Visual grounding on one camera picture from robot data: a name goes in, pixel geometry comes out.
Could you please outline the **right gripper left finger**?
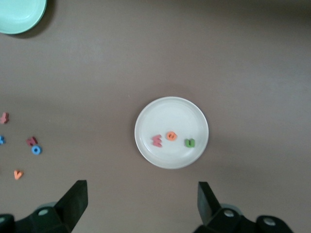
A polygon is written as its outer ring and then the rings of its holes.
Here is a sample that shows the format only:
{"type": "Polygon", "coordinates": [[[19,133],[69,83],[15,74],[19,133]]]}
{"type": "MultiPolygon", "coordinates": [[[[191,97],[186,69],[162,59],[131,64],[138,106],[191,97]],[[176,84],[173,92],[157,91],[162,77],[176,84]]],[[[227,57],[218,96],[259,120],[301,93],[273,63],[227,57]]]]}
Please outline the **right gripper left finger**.
{"type": "Polygon", "coordinates": [[[1,214],[0,231],[2,233],[70,233],[87,205],[87,181],[78,180],[53,206],[42,206],[18,221],[12,214],[1,214]]]}

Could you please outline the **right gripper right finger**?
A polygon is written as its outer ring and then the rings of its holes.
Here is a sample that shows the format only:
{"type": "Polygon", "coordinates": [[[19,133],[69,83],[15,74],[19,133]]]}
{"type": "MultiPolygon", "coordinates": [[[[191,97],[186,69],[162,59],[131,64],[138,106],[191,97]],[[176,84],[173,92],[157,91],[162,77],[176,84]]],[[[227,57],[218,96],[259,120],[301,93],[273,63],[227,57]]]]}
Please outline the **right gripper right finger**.
{"type": "Polygon", "coordinates": [[[202,225],[198,233],[291,233],[280,218],[261,215],[248,220],[241,210],[230,204],[220,204],[207,182],[198,183],[197,207],[202,225]]]}

